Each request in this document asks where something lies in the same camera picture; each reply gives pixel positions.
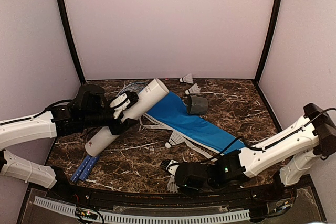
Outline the white shuttlecock front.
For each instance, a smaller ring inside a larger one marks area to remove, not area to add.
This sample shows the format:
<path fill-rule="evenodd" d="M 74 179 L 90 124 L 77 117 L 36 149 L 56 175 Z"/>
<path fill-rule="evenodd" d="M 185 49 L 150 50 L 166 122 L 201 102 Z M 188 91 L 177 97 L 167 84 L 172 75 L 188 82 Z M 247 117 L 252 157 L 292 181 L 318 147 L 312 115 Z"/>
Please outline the white shuttlecock front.
<path fill-rule="evenodd" d="M 166 188 L 170 193 L 178 193 L 179 186 L 176 184 L 175 177 L 173 175 L 170 176 Z"/>

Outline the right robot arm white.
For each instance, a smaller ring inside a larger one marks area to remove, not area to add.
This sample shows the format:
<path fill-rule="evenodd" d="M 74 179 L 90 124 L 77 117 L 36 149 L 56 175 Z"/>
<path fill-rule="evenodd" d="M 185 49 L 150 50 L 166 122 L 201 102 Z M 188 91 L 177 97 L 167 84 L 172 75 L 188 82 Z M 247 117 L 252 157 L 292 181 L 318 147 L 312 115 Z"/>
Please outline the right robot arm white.
<path fill-rule="evenodd" d="M 272 165 L 290 158 L 290 162 L 274 175 L 268 188 L 273 200 L 287 193 L 317 159 L 325 160 L 335 153 L 335 123 L 329 116 L 331 108 L 321 109 L 313 103 L 304 108 L 304 115 L 282 132 L 256 145 L 244 143 L 243 148 L 229 151 L 225 147 L 210 159 L 193 163 L 163 160 L 160 167 L 169 173 L 184 194 L 220 192 L 240 186 Z"/>

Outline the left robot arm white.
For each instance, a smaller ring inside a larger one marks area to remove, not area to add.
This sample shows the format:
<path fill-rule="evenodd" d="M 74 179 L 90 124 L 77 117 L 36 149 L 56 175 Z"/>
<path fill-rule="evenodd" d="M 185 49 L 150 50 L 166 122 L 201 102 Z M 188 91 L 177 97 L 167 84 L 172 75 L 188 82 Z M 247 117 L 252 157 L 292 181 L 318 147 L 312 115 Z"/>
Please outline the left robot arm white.
<path fill-rule="evenodd" d="M 61 100 L 42 112 L 25 118 L 1 122 L 1 175 L 53 188 L 63 201 L 74 197 L 74 189 L 60 180 L 62 169 L 38 165 L 11 153 L 10 146 L 38 140 L 81 133 L 85 129 L 107 127 L 113 133 L 122 133 L 135 123 L 134 119 L 121 121 L 123 111 L 139 100 L 135 92 L 127 91 L 107 101 L 103 95 L 91 95 L 89 103 L 79 105 L 78 99 Z"/>

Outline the grey tube cap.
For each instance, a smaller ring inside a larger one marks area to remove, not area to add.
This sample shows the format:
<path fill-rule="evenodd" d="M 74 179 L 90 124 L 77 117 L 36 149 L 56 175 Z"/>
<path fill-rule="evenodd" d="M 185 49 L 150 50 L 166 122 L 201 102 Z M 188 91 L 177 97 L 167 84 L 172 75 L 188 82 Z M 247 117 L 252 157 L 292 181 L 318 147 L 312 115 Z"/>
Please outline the grey tube cap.
<path fill-rule="evenodd" d="M 204 115 L 208 111 L 208 100 L 204 97 L 191 95 L 187 98 L 187 114 Z"/>

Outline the white shuttlecock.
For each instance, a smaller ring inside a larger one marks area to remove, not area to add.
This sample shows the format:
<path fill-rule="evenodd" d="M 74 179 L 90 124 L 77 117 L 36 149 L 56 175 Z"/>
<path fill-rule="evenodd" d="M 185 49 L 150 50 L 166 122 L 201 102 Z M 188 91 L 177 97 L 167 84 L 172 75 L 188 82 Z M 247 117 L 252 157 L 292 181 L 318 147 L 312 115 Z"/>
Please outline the white shuttlecock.
<path fill-rule="evenodd" d="M 174 145 L 178 145 L 184 142 L 184 137 L 177 131 L 172 132 L 169 140 L 165 143 L 166 148 L 171 148 Z"/>
<path fill-rule="evenodd" d="M 170 176 L 166 188 L 170 193 L 178 193 L 179 186 L 176 184 L 175 177 L 173 175 Z"/>
<path fill-rule="evenodd" d="M 201 93 L 201 89 L 197 83 L 193 84 L 189 89 L 185 91 L 186 95 L 200 94 L 200 93 Z"/>

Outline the white shuttlecock tube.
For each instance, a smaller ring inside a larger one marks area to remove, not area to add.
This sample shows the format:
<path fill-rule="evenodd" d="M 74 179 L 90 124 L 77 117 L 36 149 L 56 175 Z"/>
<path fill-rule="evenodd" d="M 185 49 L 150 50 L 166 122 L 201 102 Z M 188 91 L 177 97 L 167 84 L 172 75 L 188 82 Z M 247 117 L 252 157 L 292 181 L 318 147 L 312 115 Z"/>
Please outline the white shuttlecock tube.
<path fill-rule="evenodd" d="M 130 109 L 123 111 L 121 122 L 125 122 L 126 119 L 132 119 L 135 120 L 136 123 L 142 115 L 154 107 L 168 93 L 169 90 L 164 83 L 158 78 L 155 78 L 138 94 L 138 102 Z M 103 127 L 86 143 L 86 152 L 90 156 L 99 155 L 123 132 L 124 130 L 121 130 L 121 133 L 112 133 L 107 126 Z"/>

